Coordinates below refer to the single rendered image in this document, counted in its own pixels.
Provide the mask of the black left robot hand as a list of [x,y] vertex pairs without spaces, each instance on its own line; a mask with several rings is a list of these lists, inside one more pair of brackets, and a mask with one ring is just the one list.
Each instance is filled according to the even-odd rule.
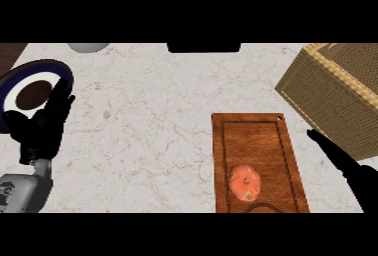
[[20,163],[31,165],[39,159],[52,160],[59,152],[64,125],[76,96],[68,81],[61,78],[52,90],[48,103],[31,118],[9,110],[2,117],[14,140],[21,143]]

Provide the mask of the tan wicker basket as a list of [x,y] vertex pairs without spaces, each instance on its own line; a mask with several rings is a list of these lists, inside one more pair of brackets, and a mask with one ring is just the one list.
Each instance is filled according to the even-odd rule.
[[305,46],[277,91],[355,160],[378,156],[378,43]]

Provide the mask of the brown wooden cutting board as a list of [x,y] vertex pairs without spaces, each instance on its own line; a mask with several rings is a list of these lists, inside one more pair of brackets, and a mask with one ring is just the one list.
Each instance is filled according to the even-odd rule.
[[[284,114],[214,113],[212,119],[216,211],[309,213]],[[229,189],[238,164],[250,165],[260,175],[254,202],[243,202]]]

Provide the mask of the black appliance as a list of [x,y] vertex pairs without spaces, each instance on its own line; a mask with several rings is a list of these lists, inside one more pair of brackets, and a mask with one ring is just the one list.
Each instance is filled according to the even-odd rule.
[[169,43],[167,48],[172,53],[235,53],[241,49],[241,44]]

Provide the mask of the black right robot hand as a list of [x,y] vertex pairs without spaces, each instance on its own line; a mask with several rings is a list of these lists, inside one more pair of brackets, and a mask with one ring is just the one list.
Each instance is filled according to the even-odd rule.
[[330,161],[341,171],[364,212],[378,214],[378,170],[361,165],[315,129],[308,131],[308,136],[318,143]]

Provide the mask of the dark brown wooden object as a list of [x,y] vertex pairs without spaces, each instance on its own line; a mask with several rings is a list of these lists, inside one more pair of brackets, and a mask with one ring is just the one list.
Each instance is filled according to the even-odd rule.
[[0,43],[0,77],[12,69],[25,47],[27,43]]

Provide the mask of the grey round object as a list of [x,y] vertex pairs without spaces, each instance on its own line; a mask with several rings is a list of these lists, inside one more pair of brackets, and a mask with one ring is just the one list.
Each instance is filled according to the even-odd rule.
[[108,43],[70,43],[68,46],[79,53],[95,53],[108,47]]

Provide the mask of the blue and white plate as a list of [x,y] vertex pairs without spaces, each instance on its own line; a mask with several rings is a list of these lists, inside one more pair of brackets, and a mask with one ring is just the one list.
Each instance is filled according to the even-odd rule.
[[40,59],[14,68],[0,77],[0,134],[9,133],[3,113],[20,111],[28,118],[45,107],[51,92],[64,78],[73,87],[68,65],[55,59]]

